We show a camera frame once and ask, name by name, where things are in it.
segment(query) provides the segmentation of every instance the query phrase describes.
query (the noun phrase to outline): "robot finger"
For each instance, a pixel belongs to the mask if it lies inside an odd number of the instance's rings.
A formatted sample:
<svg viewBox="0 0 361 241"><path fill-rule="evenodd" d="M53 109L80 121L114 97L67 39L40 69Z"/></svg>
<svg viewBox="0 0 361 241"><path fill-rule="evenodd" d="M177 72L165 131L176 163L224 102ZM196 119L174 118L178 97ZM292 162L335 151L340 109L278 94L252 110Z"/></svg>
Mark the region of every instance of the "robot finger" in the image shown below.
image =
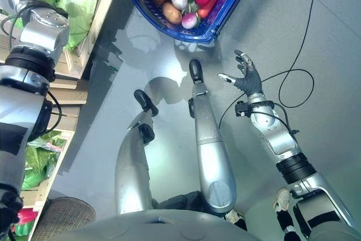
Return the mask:
<svg viewBox="0 0 361 241"><path fill-rule="evenodd" d="M217 74L217 77L218 77L220 80L226 81L226 82L231 83L231 84L233 84L233 85L234 85L234 83L235 83L236 80L237 80L236 77L227 75L227 74L225 74L225 73L219 73L219 74Z"/></svg>

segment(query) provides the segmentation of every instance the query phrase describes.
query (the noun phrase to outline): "floor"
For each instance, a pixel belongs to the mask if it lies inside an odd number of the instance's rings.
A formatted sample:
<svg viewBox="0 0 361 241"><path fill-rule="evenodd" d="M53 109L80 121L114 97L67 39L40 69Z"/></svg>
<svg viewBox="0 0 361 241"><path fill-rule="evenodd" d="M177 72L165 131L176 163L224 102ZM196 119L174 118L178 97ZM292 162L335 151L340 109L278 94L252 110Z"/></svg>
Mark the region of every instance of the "floor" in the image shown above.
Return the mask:
<svg viewBox="0 0 361 241"><path fill-rule="evenodd" d="M97 219L115 214L114 170L126 128L140 111L135 89L145 90L159 108L156 139L146 148L152 195L158 201L199 189L195 129L188 113L188 62L201 61L217 120L240 95L217 79L239 76L234 49L254 60L262 78L289 69L300 47L311 0L241 0L210 45L181 43L158 32L129 0L114 0L93 53L89 101L82 107L74 142L52 196L91 204ZM359 0L315 0L309 31L296 68L315 77L315 90L301 107L289 109L290 124L307 157L353 213L361 229L361 5ZM278 100L282 77L263 84ZM294 105L308 95L311 80L291 74L282 97ZM253 134L247 118L233 108L222 122L237 179L236 209L248 229L263 240L283 240L271 203L285 185Z"/></svg>

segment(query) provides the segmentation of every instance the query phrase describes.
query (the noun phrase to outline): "black rubber fingertip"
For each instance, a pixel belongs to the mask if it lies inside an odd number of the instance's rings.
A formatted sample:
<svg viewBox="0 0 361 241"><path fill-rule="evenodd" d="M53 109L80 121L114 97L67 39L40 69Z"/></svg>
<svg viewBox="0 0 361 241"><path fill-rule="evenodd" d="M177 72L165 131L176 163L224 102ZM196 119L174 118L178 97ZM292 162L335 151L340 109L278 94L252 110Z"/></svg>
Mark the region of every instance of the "black rubber fingertip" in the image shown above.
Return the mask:
<svg viewBox="0 0 361 241"><path fill-rule="evenodd" d="M136 90L134 92L134 98L138 101L144 111L152 110L152 116L158 115L158 108L153 104L152 100L143 90Z"/></svg>
<svg viewBox="0 0 361 241"><path fill-rule="evenodd" d="M236 57L236 61L238 61L239 63L242 63L242 62L243 62L243 60L242 60L241 57L239 57L239 56Z"/></svg>
<svg viewBox="0 0 361 241"><path fill-rule="evenodd" d="M195 83L196 81L204 82L202 66L201 66L201 63L199 62L199 60L192 59L190 61L190 74L191 74L193 83Z"/></svg>
<svg viewBox="0 0 361 241"><path fill-rule="evenodd" d="M238 55L238 56L240 56L241 54L243 54L243 52L242 52L241 50L237 50L237 49L236 49L234 52L235 52L235 54Z"/></svg>

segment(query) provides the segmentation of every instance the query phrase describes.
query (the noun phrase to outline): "blue basket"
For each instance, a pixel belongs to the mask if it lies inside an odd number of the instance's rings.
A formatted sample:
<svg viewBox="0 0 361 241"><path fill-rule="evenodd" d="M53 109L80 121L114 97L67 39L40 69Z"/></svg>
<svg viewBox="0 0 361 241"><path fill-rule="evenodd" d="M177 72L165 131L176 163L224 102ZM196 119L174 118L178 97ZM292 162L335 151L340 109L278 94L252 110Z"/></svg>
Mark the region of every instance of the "blue basket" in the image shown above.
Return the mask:
<svg viewBox="0 0 361 241"><path fill-rule="evenodd" d="M144 17L159 31L184 42L209 43L217 36L239 0L217 0L208 17L196 29L184 29L167 21L151 0L132 0Z"/></svg>

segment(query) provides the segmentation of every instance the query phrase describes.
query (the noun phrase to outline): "white shoe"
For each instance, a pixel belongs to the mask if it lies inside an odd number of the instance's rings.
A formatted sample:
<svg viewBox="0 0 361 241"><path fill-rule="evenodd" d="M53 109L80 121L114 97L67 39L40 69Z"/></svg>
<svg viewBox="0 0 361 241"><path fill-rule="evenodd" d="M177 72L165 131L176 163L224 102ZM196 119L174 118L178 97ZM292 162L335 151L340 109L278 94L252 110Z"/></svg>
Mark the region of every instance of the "white shoe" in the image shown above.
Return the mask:
<svg viewBox="0 0 361 241"><path fill-rule="evenodd" d="M272 207L276 212L287 211L289 207L289 191L285 188L280 189L277 193L276 200L272 203Z"/></svg>
<svg viewBox="0 0 361 241"><path fill-rule="evenodd" d="M244 215L240 214L240 213L237 213L237 211L232 209L224 216L224 218L226 219L226 221L234 224L238 220L244 220Z"/></svg>

